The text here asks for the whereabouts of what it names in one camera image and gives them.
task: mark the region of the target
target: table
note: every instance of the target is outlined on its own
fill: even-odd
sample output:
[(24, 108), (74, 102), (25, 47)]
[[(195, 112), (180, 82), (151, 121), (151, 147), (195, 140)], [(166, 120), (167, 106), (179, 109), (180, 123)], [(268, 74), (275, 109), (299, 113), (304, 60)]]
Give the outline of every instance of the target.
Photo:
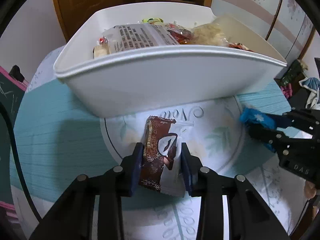
[[(52, 66), (61, 50), (52, 51), (40, 64), (22, 100), (14, 127), (22, 170), (41, 216), (45, 215), (77, 175), (85, 173), (89, 177), (97, 176), (121, 161), (108, 145), (106, 126), (110, 127), (114, 122), (119, 128), (120, 138), (134, 137), (123, 132), (129, 128), (126, 120), (132, 117), (122, 117), (123, 121), (120, 121), (124, 124), (121, 125), (116, 119), (99, 119), (85, 108), (65, 84), (54, 78)], [(238, 95), (236, 100), (241, 105), (251, 105), (267, 113), (290, 111), (287, 100), (275, 82), (258, 93)], [(291, 137), (302, 137), (293, 128), (287, 128), (285, 132)], [(280, 169), (277, 156), (245, 133), (243, 141), (242, 149), (220, 173), (231, 177), (244, 174), (290, 233), (306, 201), (303, 195), (304, 180)], [(37, 221), (21, 191), (12, 159), (10, 172), (17, 215), (29, 237)], [(152, 233), (156, 231), (159, 239), (168, 236), (169, 232), (172, 234), (170, 237), (180, 239), (186, 236), (185, 229), (188, 228), (188, 237), (193, 239), (199, 204), (200, 198), (185, 196), (178, 199), (140, 188), (132, 199), (123, 199), (126, 238), (158, 239)], [(193, 221), (192, 225), (183, 224), (185, 216)], [(95, 211), (93, 239), (96, 237), (96, 219)]]

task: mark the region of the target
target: metal screw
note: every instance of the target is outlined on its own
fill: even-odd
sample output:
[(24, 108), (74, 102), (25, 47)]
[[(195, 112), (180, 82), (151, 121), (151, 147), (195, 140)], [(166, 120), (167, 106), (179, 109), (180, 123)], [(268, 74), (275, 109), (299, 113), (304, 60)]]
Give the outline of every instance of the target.
[(114, 172), (121, 172), (122, 170), (123, 170), (123, 168), (121, 166), (113, 167)]
[(237, 178), (237, 180), (239, 180), (239, 181), (241, 181), (241, 182), (244, 182), (245, 181), (245, 176), (243, 176), (243, 175), (237, 175), (236, 176), (236, 178)]
[(210, 169), (208, 167), (206, 167), (206, 166), (203, 166), (203, 167), (200, 168), (200, 171), (202, 173), (208, 173), (210, 171)]
[(87, 179), (87, 175), (85, 175), (85, 174), (80, 174), (77, 176), (78, 181), (84, 181), (86, 179)]

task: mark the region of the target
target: brown and white snack wrapper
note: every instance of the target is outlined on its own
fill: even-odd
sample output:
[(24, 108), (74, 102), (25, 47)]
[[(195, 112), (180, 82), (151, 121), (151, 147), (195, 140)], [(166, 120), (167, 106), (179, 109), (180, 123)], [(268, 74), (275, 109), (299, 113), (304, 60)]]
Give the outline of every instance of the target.
[(150, 116), (146, 126), (139, 184), (174, 196), (184, 196), (181, 169), (182, 135), (193, 122)]

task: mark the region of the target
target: white plastic bin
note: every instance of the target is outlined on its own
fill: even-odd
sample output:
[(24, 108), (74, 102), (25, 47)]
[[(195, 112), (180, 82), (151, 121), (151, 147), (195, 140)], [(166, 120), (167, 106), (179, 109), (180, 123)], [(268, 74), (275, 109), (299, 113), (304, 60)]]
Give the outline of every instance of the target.
[(216, 19), (208, 7), (169, 2), (121, 5), (92, 15), (65, 46), (54, 70), (97, 116), (256, 92), (286, 66), (269, 43), (229, 16), (225, 22), (222, 17), (220, 25), (231, 42), (241, 42), (264, 55), (216, 46), (176, 45), (92, 59), (92, 49), (104, 29), (151, 17), (176, 21), (186, 28)]

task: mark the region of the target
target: wall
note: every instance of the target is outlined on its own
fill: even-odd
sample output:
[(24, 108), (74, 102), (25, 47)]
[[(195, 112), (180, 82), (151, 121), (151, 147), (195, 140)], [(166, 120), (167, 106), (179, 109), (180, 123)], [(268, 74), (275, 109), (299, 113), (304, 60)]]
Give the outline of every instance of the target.
[(320, 36), (319, 33), (316, 32), (313, 40), (308, 48), (307, 52), (303, 57), (303, 61), (308, 65), (308, 70), (304, 71), (308, 77), (316, 77), (319, 78), (318, 69), (315, 63), (315, 57), (320, 58)]
[[(280, 0), (212, 0), (216, 16), (231, 14), (266, 38)], [(283, 0), (268, 42), (290, 65), (302, 51), (312, 29), (311, 21), (294, 0)]]
[(44, 57), (64, 44), (52, 0), (27, 0), (0, 38), (0, 66), (18, 65), (30, 82)]

